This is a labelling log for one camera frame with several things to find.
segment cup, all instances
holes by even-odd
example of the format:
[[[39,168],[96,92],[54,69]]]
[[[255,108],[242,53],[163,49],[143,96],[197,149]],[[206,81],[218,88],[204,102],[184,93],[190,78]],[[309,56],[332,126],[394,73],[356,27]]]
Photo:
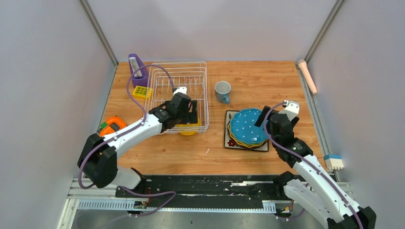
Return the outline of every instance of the cup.
[[[215,85],[215,96],[218,102],[229,104],[229,93],[231,92],[231,84],[227,81],[219,81]]]

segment gray floor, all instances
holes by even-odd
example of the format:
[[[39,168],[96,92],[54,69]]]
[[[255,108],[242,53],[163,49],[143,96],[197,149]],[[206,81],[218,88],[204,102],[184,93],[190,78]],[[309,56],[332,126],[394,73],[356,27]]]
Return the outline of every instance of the gray floor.
[[[298,214],[301,207],[294,205]],[[124,211],[79,210],[78,229],[98,229]],[[248,213],[193,213],[157,212],[150,216],[124,218],[102,227],[103,229],[322,229],[323,227],[307,212],[299,219],[283,222],[270,214]]]

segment purple container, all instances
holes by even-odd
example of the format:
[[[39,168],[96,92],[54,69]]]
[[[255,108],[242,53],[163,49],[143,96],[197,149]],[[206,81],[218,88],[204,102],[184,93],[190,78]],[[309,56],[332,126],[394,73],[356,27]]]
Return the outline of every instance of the purple container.
[[[130,54],[128,56],[129,61],[129,69],[131,70],[131,75],[134,73],[134,69],[132,69],[131,58],[135,58],[138,67],[142,67],[144,64],[136,54]],[[134,88],[139,85],[143,87],[148,87],[148,79],[149,79],[149,72],[147,68],[143,68],[140,70],[140,74],[136,74],[135,77],[132,78],[132,85]]]

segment robotic arm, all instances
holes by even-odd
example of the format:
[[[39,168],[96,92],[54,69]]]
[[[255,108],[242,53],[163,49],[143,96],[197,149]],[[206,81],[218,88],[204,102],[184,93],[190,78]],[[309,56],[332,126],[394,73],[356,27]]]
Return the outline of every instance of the robotic arm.
[[[191,98],[187,95],[186,87],[179,87],[173,92],[171,101],[166,101],[149,111],[146,119],[137,122],[104,137],[92,134],[87,138],[83,151],[77,162],[80,167],[84,158],[106,139],[114,140],[102,146],[98,153],[90,156],[84,165],[84,173],[98,187],[103,188],[109,184],[134,189],[142,181],[146,181],[136,169],[124,168],[117,165],[120,158],[129,149],[143,140],[158,135],[167,129],[173,128],[177,123],[187,120],[192,106]],[[123,135],[124,132],[141,124],[135,130]]]
[[[349,197],[323,169],[309,146],[294,137],[293,127],[298,121],[299,104],[288,101],[285,107],[284,110],[272,112],[268,116],[269,122],[265,128],[276,142],[276,144],[273,143],[273,147],[278,156],[295,169],[316,193],[302,185],[290,172],[283,173],[274,179],[274,183],[279,185],[281,193],[299,203],[326,229],[359,229],[350,206],[356,211],[364,229],[374,229],[376,219],[374,211],[370,207],[361,208],[356,201]],[[263,123],[267,112],[269,112],[269,107],[263,109],[256,126]],[[304,159],[292,155],[283,148],[295,152]],[[317,171],[307,162],[313,164]],[[343,201],[337,191],[344,196],[347,202]]]

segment stack of plates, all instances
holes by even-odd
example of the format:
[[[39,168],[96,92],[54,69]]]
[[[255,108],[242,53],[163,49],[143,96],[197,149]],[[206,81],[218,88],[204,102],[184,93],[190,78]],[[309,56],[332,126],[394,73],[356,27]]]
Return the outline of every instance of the stack of plates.
[[[263,129],[255,126],[261,111],[255,108],[244,109],[234,115],[228,124],[229,136],[242,148],[259,148],[268,138]]]

